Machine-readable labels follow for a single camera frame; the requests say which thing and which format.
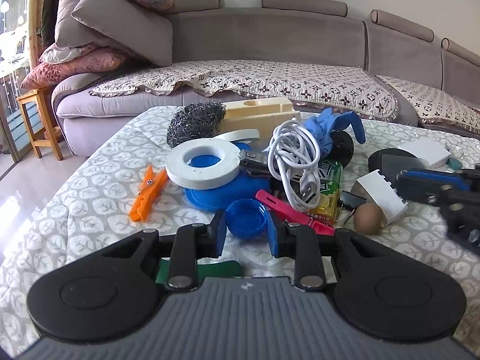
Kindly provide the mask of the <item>teal small eraser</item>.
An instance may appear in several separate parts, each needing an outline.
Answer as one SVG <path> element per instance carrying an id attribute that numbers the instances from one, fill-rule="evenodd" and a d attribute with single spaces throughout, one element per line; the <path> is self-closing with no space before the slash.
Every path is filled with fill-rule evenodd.
<path id="1" fill-rule="evenodd" d="M 457 158 L 450 157 L 447 160 L 447 164 L 450 167 L 450 169 L 452 169 L 454 171 L 459 171 L 463 168 L 462 162 Z"/>

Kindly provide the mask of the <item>white paper pad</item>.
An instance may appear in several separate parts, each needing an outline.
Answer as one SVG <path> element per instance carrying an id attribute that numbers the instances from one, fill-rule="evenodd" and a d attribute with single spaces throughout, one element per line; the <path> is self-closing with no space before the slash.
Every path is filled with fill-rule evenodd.
<path id="1" fill-rule="evenodd" d="M 444 144 L 433 141 L 427 137 L 421 137 L 416 141 L 401 144 L 398 148 L 419 159 L 425 160 L 428 166 L 432 168 L 445 165 L 451 157 L 451 153 L 446 149 Z"/>

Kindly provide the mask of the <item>white comb-edged block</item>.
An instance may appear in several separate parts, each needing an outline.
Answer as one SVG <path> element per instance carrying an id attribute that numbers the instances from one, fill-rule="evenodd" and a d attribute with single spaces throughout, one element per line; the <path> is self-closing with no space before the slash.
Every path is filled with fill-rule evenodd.
<path id="1" fill-rule="evenodd" d="M 358 178 L 351 192 L 364 197 L 370 203 L 375 203 L 382 210 L 384 227 L 395 222 L 408 208 L 408 203 L 397 194 L 391 182 L 378 170 Z"/>

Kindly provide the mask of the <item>black oval pouch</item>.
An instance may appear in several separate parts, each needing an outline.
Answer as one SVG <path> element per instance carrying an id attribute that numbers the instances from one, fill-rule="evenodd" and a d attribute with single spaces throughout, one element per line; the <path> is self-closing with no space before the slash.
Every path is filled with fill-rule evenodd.
<path id="1" fill-rule="evenodd" d="M 396 188 L 398 175 L 412 169 L 426 169 L 428 162 L 425 159 L 417 158 L 405 150 L 387 148 L 378 150 L 368 158 L 368 171 L 378 171 L 384 176 L 387 182 Z"/>

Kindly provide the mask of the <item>brown wooden ball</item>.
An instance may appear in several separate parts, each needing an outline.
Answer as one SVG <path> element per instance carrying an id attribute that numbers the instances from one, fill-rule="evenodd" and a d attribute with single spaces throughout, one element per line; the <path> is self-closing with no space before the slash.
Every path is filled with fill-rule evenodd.
<path id="1" fill-rule="evenodd" d="M 363 235 L 379 233 L 383 225 L 383 212 L 372 202 L 360 205 L 353 216 L 354 230 Z"/>

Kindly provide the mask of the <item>leaf patterned quilt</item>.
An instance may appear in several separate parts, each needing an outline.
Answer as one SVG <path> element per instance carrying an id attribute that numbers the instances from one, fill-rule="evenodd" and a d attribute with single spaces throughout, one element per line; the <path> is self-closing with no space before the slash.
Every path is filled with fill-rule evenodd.
<path id="1" fill-rule="evenodd" d="M 161 168 L 168 154 L 166 132 L 172 106 L 143 112 L 93 153 L 62 185 L 35 221 L 14 241 L 1 264 L 1 347 L 16 356 L 38 339 L 26 296 L 42 275 L 117 242 L 144 228 L 163 235 L 180 226 L 208 222 L 211 215 L 187 202 L 183 190 L 168 184 L 146 223 L 128 214 L 145 171 Z M 467 308 L 455 337 L 479 351 L 479 258 L 446 236 L 439 212 L 411 203 L 376 241 L 454 278 L 465 292 Z"/>

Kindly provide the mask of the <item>orange clothespin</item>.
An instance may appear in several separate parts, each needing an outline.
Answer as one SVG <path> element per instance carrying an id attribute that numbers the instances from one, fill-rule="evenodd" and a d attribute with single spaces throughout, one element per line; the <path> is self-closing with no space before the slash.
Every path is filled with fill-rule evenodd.
<path id="1" fill-rule="evenodd" d="M 168 174 L 164 167 L 155 173 L 153 167 L 148 166 L 137 198 L 128 214 L 133 222 L 145 222 L 148 219 L 153 203 L 161 194 L 167 182 Z"/>

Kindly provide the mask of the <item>pink clothespin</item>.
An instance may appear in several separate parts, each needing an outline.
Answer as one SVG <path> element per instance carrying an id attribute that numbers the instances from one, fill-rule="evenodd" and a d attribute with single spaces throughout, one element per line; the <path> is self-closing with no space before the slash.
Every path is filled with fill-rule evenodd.
<path id="1" fill-rule="evenodd" d="M 261 189 L 256 193 L 256 199 L 266 206 L 278 219 L 286 220 L 289 223 L 307 225 L 315 230 L 318 235 L 333 236 L 335 229 L 325 225 L 303 212 L 296 211 L 290 204 L 279 200 L 270 193 Z"/>

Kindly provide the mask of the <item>small blue bottle cap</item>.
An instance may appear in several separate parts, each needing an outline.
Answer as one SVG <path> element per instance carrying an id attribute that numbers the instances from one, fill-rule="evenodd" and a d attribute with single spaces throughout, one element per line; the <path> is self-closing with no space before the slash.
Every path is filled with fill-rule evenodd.
<path id="1" fill-rule="evenodd" d="M 238 199 L 225 213 L 227 228 L 237 238 L 250 240 L 266 231 L 268 212 L 256 199 Z"/>

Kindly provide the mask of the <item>white foam tape roll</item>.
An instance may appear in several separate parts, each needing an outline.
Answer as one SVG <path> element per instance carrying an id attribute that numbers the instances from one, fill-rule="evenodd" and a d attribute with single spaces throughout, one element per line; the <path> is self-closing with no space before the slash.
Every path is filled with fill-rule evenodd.
<path id="1" fill-rule="evenodd" d="M 186 189 L 205 190 L 230 183 L 239 174 L 240 150 L 218 138 L 186 141 L 172 149 L 166 160 L 168 178 Z"/>

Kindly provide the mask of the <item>blue plastic lid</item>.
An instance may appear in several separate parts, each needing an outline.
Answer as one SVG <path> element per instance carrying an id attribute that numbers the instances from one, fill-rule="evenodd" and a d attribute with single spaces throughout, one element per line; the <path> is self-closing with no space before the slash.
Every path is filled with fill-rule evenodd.
<path id="1" fill-rule="evenodd" d="M 240 170 L 235 179 L 215 189 L 184 189 L 185 199 L 201 211 L 215 212 L 225 210 L 239 199 L 254 199 L 259 190 L 271 191 L 270 179 L 267 177 L 252 177 Z"/>

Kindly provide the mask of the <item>black steel wool scrubber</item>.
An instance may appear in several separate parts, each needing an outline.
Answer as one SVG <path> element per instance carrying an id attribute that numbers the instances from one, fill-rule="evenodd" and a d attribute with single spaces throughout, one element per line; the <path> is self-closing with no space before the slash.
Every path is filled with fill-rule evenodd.
<path id="1" fill-rule="evenodd" d="M 219 102 L 195 103 L 179 108 L 169 122 L 167 144 L 175 148 L 186 141 L 214 137 L 225 114 L 225 106 Z"/>

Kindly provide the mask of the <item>grey sectional sofa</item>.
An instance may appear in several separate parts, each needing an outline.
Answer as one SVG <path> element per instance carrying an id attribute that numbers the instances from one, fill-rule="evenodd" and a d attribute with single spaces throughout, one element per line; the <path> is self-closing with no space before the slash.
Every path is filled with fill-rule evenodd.
<path id="1" fill-rule="evenodd" d="M 425 26 L 373 10 L 351 19 L 347 6 L 329 0 L 262 0 L 259 8 L 223 8 L 221 0 L 180 0 L 169 16 L 173 59 L 189 62 L 247 59 L 363 68 L 440 89 L 479 106 L 479 57 L 446 38 L 434 43 Z M 126 89 L 114 97 L 91 94 L 103 75 L 84 73 L 61 82 L 53 108 L 75 155 L 89 156 L 128 121 L 156 106 L 204 102 L 190 86 L 171 94 Z"/>

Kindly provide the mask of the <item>pink floral pillow lower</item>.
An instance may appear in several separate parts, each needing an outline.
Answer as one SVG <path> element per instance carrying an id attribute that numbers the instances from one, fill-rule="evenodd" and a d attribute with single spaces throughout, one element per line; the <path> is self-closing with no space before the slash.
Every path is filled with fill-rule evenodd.
<path id="1" fill-rule="evenodd" d="M 41 62 L 26 75 L 21 88 L 26 90 L 42 89 L 56 86 L 68 77 L 86 72 L 102 73 L 118 69 L 129 56 L 109 47 L 96 49 L 74 60 L 50 64 Z"/>

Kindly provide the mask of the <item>grey large cushion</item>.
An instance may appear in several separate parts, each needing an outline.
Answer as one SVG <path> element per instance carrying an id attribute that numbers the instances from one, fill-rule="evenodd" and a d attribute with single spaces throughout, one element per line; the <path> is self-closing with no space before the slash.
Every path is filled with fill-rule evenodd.
<path id="1" fill-rule="evenodd" d="M 55 43 L 120 47 L 160 67 L 173 63 L 170 21 L 128 0 L 59 0 Z"/>

